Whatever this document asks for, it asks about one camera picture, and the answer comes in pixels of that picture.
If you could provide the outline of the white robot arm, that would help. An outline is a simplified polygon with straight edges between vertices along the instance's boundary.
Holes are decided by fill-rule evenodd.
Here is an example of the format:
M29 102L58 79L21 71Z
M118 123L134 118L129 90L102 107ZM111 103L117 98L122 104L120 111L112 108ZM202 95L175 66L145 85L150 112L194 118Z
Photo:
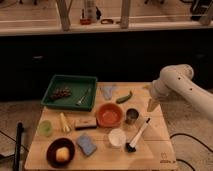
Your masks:
M159 78L152 81L150 96L159 100L175 91L213 122L213 94L193 83L193 76L194 70L188 64L166 66L161 69Z

